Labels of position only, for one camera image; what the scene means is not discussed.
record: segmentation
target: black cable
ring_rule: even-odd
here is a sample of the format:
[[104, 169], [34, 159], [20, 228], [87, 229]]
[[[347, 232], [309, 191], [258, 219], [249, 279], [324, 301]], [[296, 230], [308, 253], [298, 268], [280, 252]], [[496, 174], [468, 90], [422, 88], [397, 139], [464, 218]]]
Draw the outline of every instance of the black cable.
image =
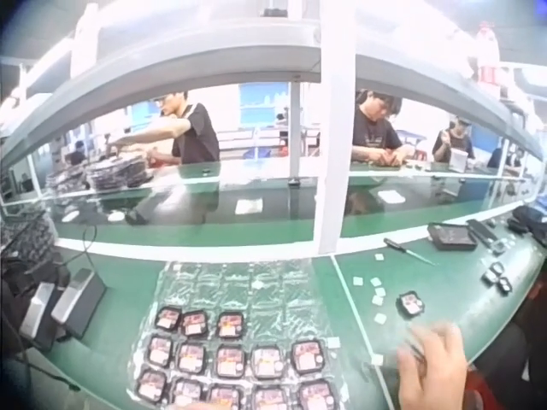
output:
[[[87, 230], [89, 228], [93, 228], [93, 235], [91, 237], [91, 241], [89, 241], [87, 244], [85, 243], [85, 236], [86, 236], [86, 233], [87, 233]], [[68, 265], [70, 262], [72, 261], [75, 261], [76, 259], [80, 258], [82, 255], [85, 255], [85, 257], [87, 258], [87, 261], [89, 262], [91, 268], [93, 269], [93, 271], [97, 271], [97, 269], [95, 268], [95, 264], [93, 263], [93, 261], [91, 260], [91, 257], [89, 255], [89, 252], [88, 252], [88, 249], [95, 243], [95, 240], [97, 239], [97, 226], [96, 225], [86, 225], [85, 228], [84, 228], [84, 231], [82, 232], [82, 243], [84, 244], [84, 250], [82, 250], [81, 252], [79, 252], [78, 254], [74, 255], [72, 258], [68, 259], [67, 261], [64, 261], [61, 265], [57, 265], [57, 269], [59, 267], [65, 267], [66, 265]], [[57, 273], [57, 270], [53, 270], [50, 275], [46, 276], [45, 278], [42, 278], [42, 282], [46, 282], [47, 280], [50, 279], [51, 276], [53, 276], [54, 274]], [[25, 289], [23, 289], [19, 295], [17, 295], [16, 297], [22, 297], [24, 296], [26, 293], [28, 293], [29, 291], [33, 290], [34, 288], [36, 288], [36, 286], [38, 286], [39, 284], [37, 283], [32, 283], [32, 284], [29, 284]]]
[[[14, 360], [26, 366], [26, 362], [24, 360], [20, 359], [19, 357], [15, 356]], [[44, 370], [43, 368], [38, 367], [38, 366], [36, 366], [36, 365], [34, 365], [33, 363], [30, 363], [30, 362], [28, 363], [28, 366], [30, 368], [32, 368], [33, 370], [44, 374], [48, 378], [52, 378], [53, 380], [56, 380], [57, 382], [61, 382], [63, 384], [66, 384], [71, 391], [75, 391], [75, 392], [81, 391], [81, 388], [79, 386], [77, 386], [74, 383], [71, 383], [66, 378], [63, 378], [61, 376], [57, 376], [57, 375], [55, 375], [51, 372], [48, 372], [47, 370]]]

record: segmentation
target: finger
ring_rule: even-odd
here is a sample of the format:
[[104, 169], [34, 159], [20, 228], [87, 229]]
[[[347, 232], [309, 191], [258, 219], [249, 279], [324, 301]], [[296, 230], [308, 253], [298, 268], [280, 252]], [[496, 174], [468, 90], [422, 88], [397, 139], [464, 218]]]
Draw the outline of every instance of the finger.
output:
[[436, 324], [433, 330], [442, 337], [444, 346], [449, 354], [464, 354], [462, 333], [458, 326], [442, 322]]
[[390, 156], [389, 152], [384, 152], [381, 154], [380, 160], [382, 161], [383, 165], [391, 165], [393, 158]]
[[410, 331], [423, 347], [427, 365], [442, 366], [446, 357], [446, 350], [441, 337], [434, 331], [419, 326], [412, 327]]
[[394, 167], [400, 167], [401, 166], [401, 158], [399, 158], [398, 155], [394, 155], [392, 160], [391, 160], [391, 164]]
[[418, 364], [414, 356], [404, 348], [397, 351], [397, 365], [399, 367], [399, 401], [402, 407], [411, 408], [411, 404], [421, 396], [421, 381]]

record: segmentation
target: red object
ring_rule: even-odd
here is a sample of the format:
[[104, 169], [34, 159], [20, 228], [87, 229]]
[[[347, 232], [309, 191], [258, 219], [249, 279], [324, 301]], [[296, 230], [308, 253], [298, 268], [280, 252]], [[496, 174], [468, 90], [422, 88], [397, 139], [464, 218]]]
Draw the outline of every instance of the red object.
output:
[[427, 152], [422, 151], [421, 149], [417, 149], [414, 152], [414, 159], [417, 161], [427, 161]]
[[544, 284], [543, 282], [538, 282], [536, 283], [531, 289], [530, 289], [530, 292], [528, 292], [528, 299], [535, 299], [536, 297], [538, 297], [539, 293], [541, 292], [541, 290], [543, 289], [544, 287]]
[[148, 168], [161, 168], [169, 164], [160, 160], [148, 160]]
[[474, 390], [480, 394], [484, 410], [504, 410], [504, 407], [497, 402], [488, 384], [478, 372], [468, 372], [468, 379], [465, 383], [465, 390]]

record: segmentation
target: factory floor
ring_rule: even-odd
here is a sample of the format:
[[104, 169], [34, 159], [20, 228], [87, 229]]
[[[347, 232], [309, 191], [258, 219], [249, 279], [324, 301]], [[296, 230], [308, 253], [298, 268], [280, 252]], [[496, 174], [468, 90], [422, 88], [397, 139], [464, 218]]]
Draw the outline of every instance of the factory floor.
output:
[[[56, 376], [62, 376], [36, 349], [29, 349], [27, 353], [29, 361], [35, 366]], [[17, 389], [21, 389], [21, 392], [17, 392], [17, 396], [26, 396], [22, 393], [26, 386], [24, 366], [18, 362], [4, 362], [3, 370], [9, 373], [11, 384]], [[32, 403], [30, 408], [32, 410], [113, 410], [112, 407], [83, 392], [71, 392], [64, 383], [53, 380], [35, 370], [31, 370], [31, 372]]]

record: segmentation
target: screwdriver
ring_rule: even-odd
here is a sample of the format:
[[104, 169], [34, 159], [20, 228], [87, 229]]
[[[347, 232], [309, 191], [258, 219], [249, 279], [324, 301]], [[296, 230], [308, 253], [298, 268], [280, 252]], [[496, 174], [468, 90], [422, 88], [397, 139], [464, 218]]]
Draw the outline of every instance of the screwdriver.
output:
[[392, 249], [395, 249], [395, 250], [398, 250], [399, 252], [403, 252], [404, 254], [407, 254], [407, 255], [410, 255], [410, 256], [414, 256], [414, 258], [422, 261], [422, 262], [425, 262], [426, 264], [428, 265], [431, 265], [432, 267], [435, 267], [436, 265], [431, 262], [430, 260], [424, 258], [423, 256], [421, 255], [418, 255], [416, 254], [415, 252], [413, 252], [412, 250], [410, 249], [406, 249], [404, 248], [402, 245], [396, 243], [396, 242], [393, 242], [392, 240], [388, 239], [387, 237], [384, 238], [384, 243], [388, 246], [388, 248], [392, 248]]

